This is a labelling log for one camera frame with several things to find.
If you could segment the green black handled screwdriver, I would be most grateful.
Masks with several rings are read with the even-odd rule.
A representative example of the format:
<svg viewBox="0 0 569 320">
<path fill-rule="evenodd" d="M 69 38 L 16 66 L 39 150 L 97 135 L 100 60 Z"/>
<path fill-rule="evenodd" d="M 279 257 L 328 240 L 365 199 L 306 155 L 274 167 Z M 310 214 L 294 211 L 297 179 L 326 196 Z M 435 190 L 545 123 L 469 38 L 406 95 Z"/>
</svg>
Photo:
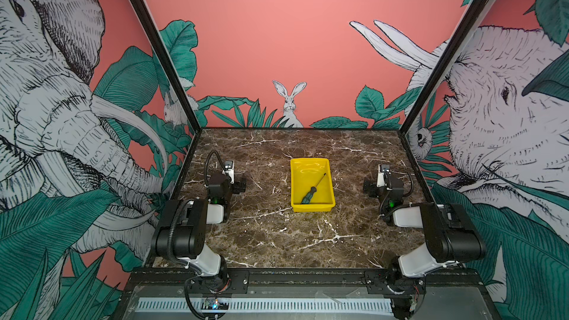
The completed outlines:
<svg viewBox="0 0 569 320">
<path fill-rule="evenodd" d="M 320 180 L 318 180 L 318 182 L 315 183 L 315 185 L 311 187 L 311 189 L 303 197 L 301 204 L 310 204 L 311 203 L 312 199 L 314 198 L 314 195 L 317 192 L 317 187 L 326 178 L 326 176 L 327 176 L 327 173 L 324 173 L 323 176 L 320 178 Z"/>
</svg>

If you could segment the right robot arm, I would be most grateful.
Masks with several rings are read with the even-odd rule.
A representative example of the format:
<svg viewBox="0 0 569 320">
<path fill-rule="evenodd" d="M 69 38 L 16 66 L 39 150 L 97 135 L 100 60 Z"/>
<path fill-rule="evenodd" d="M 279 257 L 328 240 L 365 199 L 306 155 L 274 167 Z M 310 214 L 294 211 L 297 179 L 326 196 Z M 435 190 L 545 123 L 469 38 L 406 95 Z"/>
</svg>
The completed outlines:
<svg viewBox="0 0 569 320">
<path fill-rule="evenodd" d="M 485 257 L 485 243 L 461 205 L 404 204 L 410 192 L 405 192 L 404 182 L 389 170 L 379 171 L 374 180 L 365 179 L 363 192 L 378 199 L 379 218 L 387 225 L 421 229 L 424 235 L 425 241 L 419 247 L 395 257 L 379 274 L 389 293 L 418 293 L 427 274 Z"/>
</svg>

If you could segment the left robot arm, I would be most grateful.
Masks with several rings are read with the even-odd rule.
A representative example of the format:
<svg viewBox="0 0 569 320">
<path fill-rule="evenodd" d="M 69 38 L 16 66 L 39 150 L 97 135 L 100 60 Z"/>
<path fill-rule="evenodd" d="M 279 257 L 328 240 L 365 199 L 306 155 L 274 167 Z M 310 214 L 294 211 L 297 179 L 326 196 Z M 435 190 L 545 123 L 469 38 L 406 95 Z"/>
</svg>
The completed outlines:
<svg viewBox="0 0 569 320">
<path fill-rule="evenodd" d="M 164 206 L 151 241 L 151 251 L 173 265 L 194 271 L 211 293 L 231 285 L 225 258 L 205 243 L 208 225 L 222 224 L 231 214 L 231 197 L 246 190 L 246 178 L 215 173 L 205 199 L 170 200 Z"/>
</svg>

